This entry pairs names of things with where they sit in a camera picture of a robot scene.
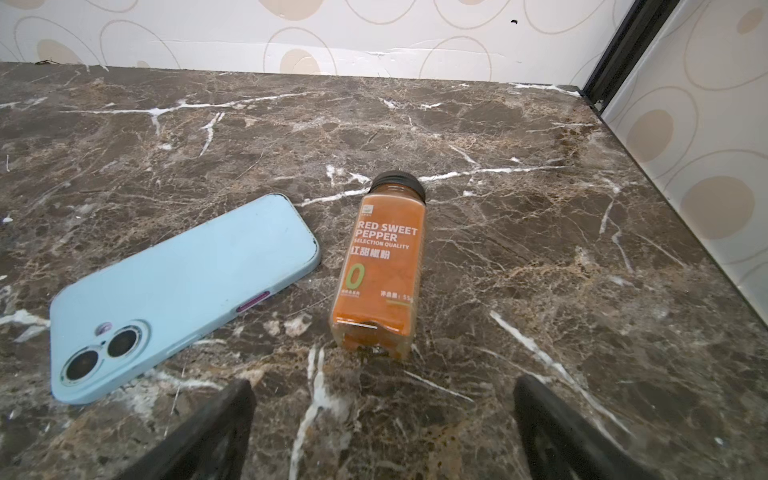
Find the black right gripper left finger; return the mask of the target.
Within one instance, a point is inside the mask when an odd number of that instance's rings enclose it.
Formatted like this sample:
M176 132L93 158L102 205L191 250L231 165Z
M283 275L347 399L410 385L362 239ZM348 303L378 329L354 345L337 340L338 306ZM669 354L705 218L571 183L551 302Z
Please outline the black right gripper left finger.
M239 479L256 398L236 379L118 479Z

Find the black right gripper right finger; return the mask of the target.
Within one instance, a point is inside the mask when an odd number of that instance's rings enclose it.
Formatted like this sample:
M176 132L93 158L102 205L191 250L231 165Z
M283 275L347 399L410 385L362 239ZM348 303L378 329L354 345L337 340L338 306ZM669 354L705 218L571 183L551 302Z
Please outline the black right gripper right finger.
M514 387L515 418L534 479L652 479L542 382L520 376Z

